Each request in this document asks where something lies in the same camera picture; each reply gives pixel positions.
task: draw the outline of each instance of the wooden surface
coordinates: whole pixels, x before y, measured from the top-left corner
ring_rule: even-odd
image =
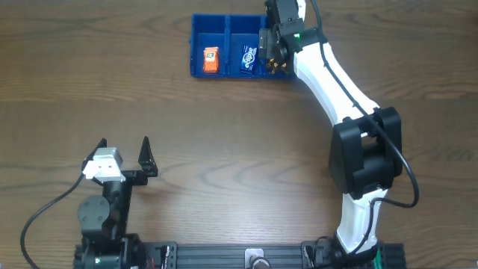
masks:
[[[478,259],[478,1],[319,3],[352,80],[403,119],[416,208],[383,205],[378,237],[409,268]],[[307,24],[315,23],[308,6]],[[135,188],[128,230],[144,241],[297,243],[331,235],[341,194],[330,123],[300,81],[190,76],[192,13],[262,13],[263,1],[0,1],[0,263],[26,268],[26,220],[75,181],[106,137],[133,167],[144,135],[161,177]],[[41,215],[27,248],[70,268],[83,181]],[[406,176],[389,197],[412,199]]]

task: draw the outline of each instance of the orange snack package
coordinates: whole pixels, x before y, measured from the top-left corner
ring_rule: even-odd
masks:
[[[204,49],[203,72],[216,73],[219,72],[219,48],[209,47]]]

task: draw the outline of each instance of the blue packet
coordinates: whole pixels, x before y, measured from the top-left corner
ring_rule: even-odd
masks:
[[[252,71],[254,70],[256,58],[257,58],[257,48],[243,45],[240,71],[248,73],[248,74],[252,74]]]

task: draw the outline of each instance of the cable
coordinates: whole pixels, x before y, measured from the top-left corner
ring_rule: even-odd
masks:
[[[78,187],[78,185],[80,184],[82,179],[83,179],[83,173],[78,177],[78,180],[75,182],[75,184],[73,184],[73,186],[68,191],[65,191],[59,197],[56,197],[51,202],[49,202],[45,206],[43,206],[39,211],[37,211],[37,213],[33,214],[33,216],[30,217],[30,219],[27,221],[27,223],[23,227],[22,234],[20,235],[20,247],[22,248],[23,256],[25,257],[25,259],[27,260],[27,262],[30,264],[30,266],[33,269],[40,269],[40,268],[31,260],[30,256],[27,253],[27,250],[25,248],[25,235],[27,234],[28,227],[46,209],[48,209],[50,206],[54,205],[56,202],[62,200],[66,195],[70,194],[73,190],[75,190],[75,188]]]
[[[319,8],[317,7],[317,3],[315,0],[311,0],[312,6],[314,7],[315,11],[315,16],[317,17],[317,24],[319,28],[319,38],[321,40],[326,40],[325,36],[323,35],[323,29],[322,29],[322,21],[320,19],[320,12]],[[405,167],[405,170],[407,174],[410,177],[410,180],[412,181],[412,186],[413,186],[413,201],[409,204],[403,203],[403,202],[397,202],[393,201],[390,199],[386,198],[374,198],[370,201],[370,219],[368,222],[368,228],[366,233],[364,234],[363,239],[361,240],[360,244],[355,248],[350,254],[355,254],[357,253],[358,250],[365,244],[365,242],[368,240],[368,236],[370,235],[370,231],[372,229],[373,225],[373,207],[375,206],[376,202],[386,202],[391,205],[395,205],[401,208],[412,208],[414,207],[420,198],[420,190],[418,189],[418,183],[417,179],[415,178],[415,175],[412,171],[412,168],[410,167],[410,164],[407,162],[407,160],[403,157],[402,153],[398,150],[398,148],[394,145],[394,142],[390,139],[390,137],[380,128],[380,126],[372,119],[372,117],[365,111],[365,109],[360,106],[360,104],[352,97],[352,95],[349,93],[349,91],[345,88],[344,84],[342,84],[341,80],[337,77],[337,75],[334,73],[334,70],[329,65],[329,62],[326,59],[325,52],[323,51],[323,44],[326,43],[326,41],[321,41],[319,42],[320,44],[320,54],[322,56],[323,60],[323,65],[327,70],[330,72],[330,75],[334,78],[334,80],[337,82],[337,84],[341,87],[345,95],[350,99],[352,102],[353,106],[356,107],[363,115],[364,118],[372,125],[372,127],[377,131],[377,133],[380,135],[383,140],[391,147],[392,151],[394,154],[400,159],[400,162],[402,165]]]

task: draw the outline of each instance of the blue tray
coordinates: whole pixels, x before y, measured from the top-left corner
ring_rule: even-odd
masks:
[[[269,75],[266,60],[257,58],[252,74],[240,71],[243,45],[258,47],[259,30],[269,28],[266,15],[194,14],[191,24],[190,71],[197,78],[293,78]],[[204,48],[219,47],[219,72],[204,73]]]

